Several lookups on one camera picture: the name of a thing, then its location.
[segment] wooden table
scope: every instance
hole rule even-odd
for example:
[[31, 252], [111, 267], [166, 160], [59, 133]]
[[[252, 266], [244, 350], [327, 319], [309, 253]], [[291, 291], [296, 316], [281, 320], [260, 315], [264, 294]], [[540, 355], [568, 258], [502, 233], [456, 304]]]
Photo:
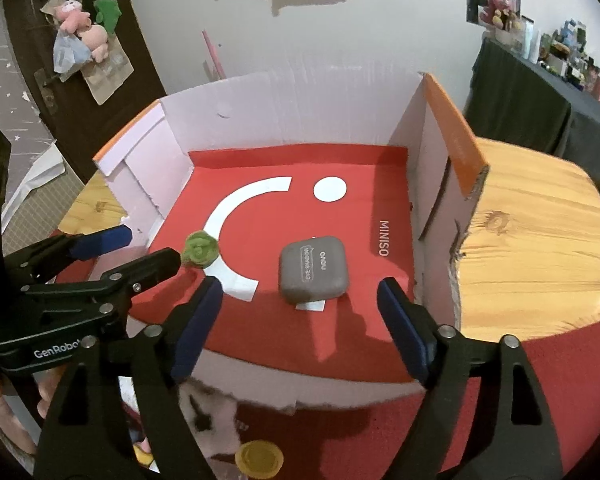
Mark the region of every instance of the wooden table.
[[[491, 166], [458, 263], [465, 336], [526, 340], [600, 321], [600, 196], [570, 162], [478, 139]], [[59, 225], [88, 234], [125, 215], [97, 173]]]

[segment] door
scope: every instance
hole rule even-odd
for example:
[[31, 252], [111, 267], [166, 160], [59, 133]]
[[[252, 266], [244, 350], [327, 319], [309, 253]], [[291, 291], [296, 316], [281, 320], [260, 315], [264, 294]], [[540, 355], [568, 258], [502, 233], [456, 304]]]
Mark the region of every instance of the door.
[[116, 34], [134, 72], [98, 106], [81, 74], [64, 83], [53, 80], [40, 88], [36, 71], [43, 69], [47, 80], [54, 74], [56, 29], [40, 11], [46, 0], [4, 0], [13, 51], [40, 117], [57, 139], [64, 158], [84, 182], [95, 172], [93, 155], [138, 112], [165, 95], [130, 0], [117, 1], [122, 16]]

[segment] green gripped object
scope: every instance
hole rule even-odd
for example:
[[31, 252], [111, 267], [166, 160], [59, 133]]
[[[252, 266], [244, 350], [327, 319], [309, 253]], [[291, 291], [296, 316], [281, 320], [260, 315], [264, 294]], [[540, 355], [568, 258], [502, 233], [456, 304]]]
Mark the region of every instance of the green gripped object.
[[184, 249], [180, 254], [180, 261], [184, 266], [204, 269], [211, 265], [218, 256], [220, 256], [218, 240], [205, 231], [196, 231], [187, 236]]

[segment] white smile shape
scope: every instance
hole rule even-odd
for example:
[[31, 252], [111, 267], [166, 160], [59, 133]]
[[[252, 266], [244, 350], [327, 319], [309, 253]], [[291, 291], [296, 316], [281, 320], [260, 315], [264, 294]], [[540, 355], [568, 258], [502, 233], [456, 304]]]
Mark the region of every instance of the white smile shape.
[[[240, 189], [236, 189], [230, 195], [223, 198], [211, 215], [209, 215], [204, 227], [205, 231], [219, 241], [224, 221], [240, 204], [265, 193], [289, 191], [290, 185], [290, 176], [275, 176], [252, 182], [251, 184], [242, 186]], [[238, 300], [251, 301], [258, 288], [258, 280], [251, 280], [238, 274], [224, 262], [222, 256], [218, 256], [210, 266], [203, 270], [207, 276], [215, 276], [220, 280], [222, 290], [224, 290], [225, 294]]]

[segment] red surface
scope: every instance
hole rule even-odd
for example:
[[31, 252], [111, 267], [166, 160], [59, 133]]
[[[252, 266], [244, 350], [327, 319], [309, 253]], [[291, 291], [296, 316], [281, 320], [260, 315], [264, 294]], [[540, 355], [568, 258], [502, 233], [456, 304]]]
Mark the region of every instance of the red surface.
[[[251, 303], [225, 296], [206, 348], [267, 367], [354, 381], [404, 382], [408, 376], [376, 307], [376, 288], [395, 276], [411, 290], [410, 202], [404, 148], [304, 144], [257, 150], [192, 153], [193, 176], [151, 250], [181, 251], [216, 205], [234, 190], [265, 178], [291, 176], [288, 192], [270, 192], [240, 205], [220, 235], [222, 258], [260, 281]], [[347, 183], [346, 195], [324, 203], [313, 188], [326, 176]], [[390, 254], [378, 254], [380, 221], [388, 221]], [[324, 312], [286, 304], [278, 291], [278, 259], [289, 243], [334, 235], [343, 241], [350, 287]], [[131, 315], [163, 322], [197, 286], [193, 271], [134, 299]]]
[[[524, 347], [549, 403], [567, 471], [600, 434], [600, 323]], [[413, 396], [346, 412], [300, 410], [293, 416], [241, 406], [237, 418], [248, 425], [244, 442], [262, 438], [280, 446], [285, 463], [276, 480], [379, 480], [421, 400]], [[461, 458], [476, 400], [472, 380], [443, 469]]]

